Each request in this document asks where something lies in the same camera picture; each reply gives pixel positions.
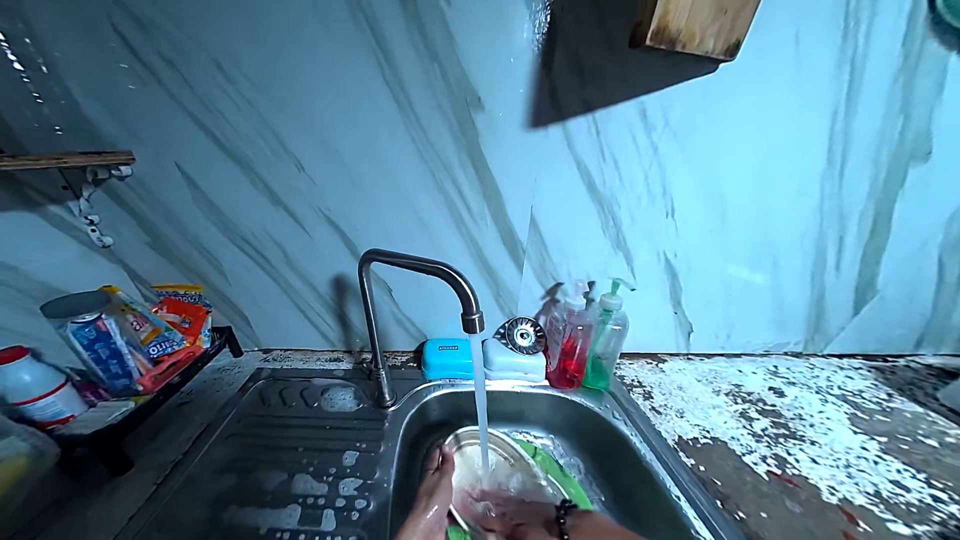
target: faucet spout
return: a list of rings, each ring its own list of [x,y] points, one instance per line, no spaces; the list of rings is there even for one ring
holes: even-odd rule
[[[390,371],[387,369],[387,361],[380,351],[380,342],[376,337],[376,318],[373,311],[373,284],[371,280],[370,267],[375,262],[403,268],[411,272],[417,272],[434,278],[440,278],[446,284],[450,285],[453,292],[457,293],[460,299],[462,313],[460,322],[463,324],[466,333],[480,333],[484,330],[483,311],[480,310],[480,302],[477,300],[477,293],[473,290],[473,285],[467,278],[453,266],[434,260],[432,258],[423,258],[405,253],[393,251],[370,249],[360,256],[357,264],[357,274],[360,280],[360,298],[363,300],[364,316],[367,318],[367,332],[370,334],[371,360],[373,363],[373,377],[377,383],[377,404],[382,407],[389,407],[396,402],[396,394],[390,384]]]

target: red cap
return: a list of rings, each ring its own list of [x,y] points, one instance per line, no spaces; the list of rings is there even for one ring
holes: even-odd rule
[[[27,349],[23,345],[14,345],[6,349],[0,349],[0,366],[14,363],[29,353],[30,349]]]

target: snack bag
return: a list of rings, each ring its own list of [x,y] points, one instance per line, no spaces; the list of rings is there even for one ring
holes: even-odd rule
[[[164,298],[174,298],[194,306],[203,306],[206,309],[206,319],[201,326],[198,345],[204,348],[210,346],[210,327],[213,319],[213,306],[204,297],[204,288],[201,285],[191,284],[172,284],[172,285],[154,285],[154,292],[162,301]]]
[[[200,339],[204,329],[206,308],[198,304],[187,304],[171,296],[161,298],[153,309],[154,314],[186,337],[187,344],[194,345]]]
[[[187,346],[186,338],[174,330],[163,319],[157,317],[146,306],[134,300],[127,293],[114,285],[100,287],[110,294],[113,303],[110,309],[123,331],[135,338],[132,345],[142,351],[146,358],[155,360],[169,355]],[[151,366],[137,366],[141,371],[149,370]]]

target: metal bowl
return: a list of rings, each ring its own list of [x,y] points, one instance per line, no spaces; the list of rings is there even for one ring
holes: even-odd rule
[[[480,485],[480,478],[484,478],[484,488],[499,488],[529,501],[557,503],[563,498],[557,489],[556,482],[545,477],[533,458],[513,439],[497,430],[488,430],[488,434],[491,472],[486,477],[481,476],[482,465],[479,463],[479,428],[476,426],[460,428],[446,438],[445,444],[453,452],[455,464],[453,474],[455,501],[461,490]],[[478,527],[461,515],[455,505],[450,507],[450,512],[457,523],[469,531],[473,537],[481,537]]]

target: countertop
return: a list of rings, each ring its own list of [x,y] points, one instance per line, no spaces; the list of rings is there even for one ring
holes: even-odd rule
[[[943,356],[626,355],[617,375],[747,538],[960,538]]]
[[[367,356],[218,356],[128,438],[130,473],[52,475],[42,491],[60,495],[35,498],[13,538],[114,537],[255,368]],[[388,359],[416,365],[412,353]],[[960,538],[949,524],[960,417],[933,397],[958,367],[943,356],[624,355],[617,376],[750,539]]]

